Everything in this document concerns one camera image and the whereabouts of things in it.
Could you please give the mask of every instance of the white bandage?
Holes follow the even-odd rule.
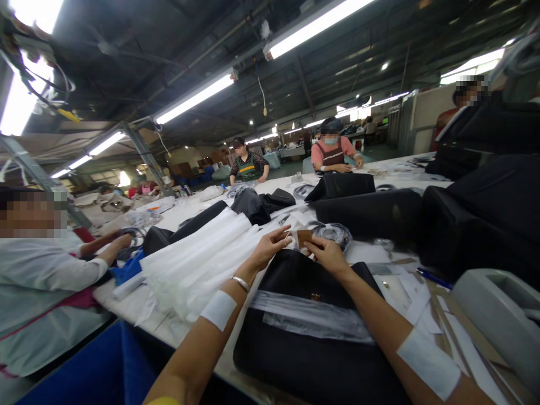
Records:
[[[202,310],[201,316],[216,325],[223,332],[235,308],[236,301],[226,292],[219,290]]]
[[[413,329],[398,349],[398,355],[437,396],[446,401],[460,380],[454,361],[421,332]]]

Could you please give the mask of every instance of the pipe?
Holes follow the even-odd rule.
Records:
[[[255,11],[253,11],[253,13],[251,14],[252,17],[256,16],[258,13],[260,13],[261,11],[263,11],[266,7],[268,6],[268,0],[264,1],[263,3],[261,3],[261,5],[259,7],[257,7],[255,9]],[[197,59],[195,59],[193,62],[191,62],[189,65],[187,65],[187,67],[182,70],[180,73],[178,73],[176,76],[174,76],[171,80],[169,80],[166,85],[162,86],[159,90],[157,90],[154,94],[152,94],[150,97],[148,97],[148,99],[139,107],[137,107],[135,110],[133,110],[131,112],[131,114],[129,114],[129,116],[126,118],[126,121],[130,120],[134,114],[137,113],[137,110],[138,109],[141,109],[141,108],[144,108],[145,106],[147,106],[149,104],[150,101],[152,101],[153,99],[155,99],[157,96],[159,96],[161,93],[163,93],[165,91],[165,89],[168,87],[168,86],[171,86],[174,82],[176,82],[179,78],[181,78],[182,76],[185,75],[185,73],[189,70],[189,69],[192,69],[196,64],[198,64],[201,60],[203,60],[208,54],[210,54],[211,52],[214,51],[214,49],[216,49],[217,47],[219,47],[223,42],[225,42],[230,36],[234,35],[239,29],[241,29],[246,23],[247,23],[247,18],[244,18],[242,21],[240,21],[238,24],[236,24],[228,33],[226,33],[223,37],[220,38],[219,41],[217,41],[216,43],[214,43],[210,48],[208,48],[205,52],[202,53],[202,55],[200,55]],[[242,59],[240,59],[239,57],[235,59],[235,64],[238,64],[239,62],[241,62]]]

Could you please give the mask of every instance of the apron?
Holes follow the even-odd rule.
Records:
[[[315,145],[317,145],[317,147],[322,152],[322,158],[323,158],[322,165],[323,166],[331,166],[335,164],[345,163],[345,155],[343,154],[343,149],[341,148],[341,137],[339,138],[339,142],[337,142],[337,148],[332,149],[328,152],[325,152],[325,150],[322,148],[321,145],[319,145],[318,142],[315,143]]]
[[[255,177],[260,177],[261,173],[257,169],[255,169],[255,165],[253,164],[253,154],[249,155],[246,160],[246,164],[244,166],[240,165],[240,162],[242,162],[240,156],[236,158],[236,164],[238,165],[238,173],[242,175],[243,181],[251,180]]]

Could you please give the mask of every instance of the woman's right hand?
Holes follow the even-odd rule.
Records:
[[[351,165],[346,165],[343,163],[334,165],[333,169],[338,173],[350,173],[353,171],[353,167]]]
[[[345,255],[336,242],[315,236],[312,241],[304,241],[304,246],[315,255],[328,273],[336,277],[339,273],[350,271]]]

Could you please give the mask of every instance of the woman's left hand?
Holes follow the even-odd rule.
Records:
[[[267,233],[261,238],[259,244],[248,259],[250,264],[258,272],[265,269],[274,255],[292,242],[293,238],[289,236],[290,232],[286,232],[290,227],[290,225],[286,225]]]
[[[364,160],[362,159],[361,156],[357,156],[356,159],[354,159],[355,163],[356,163],[356,167],[357,169],[361,168],[362,166],[364,166]]]

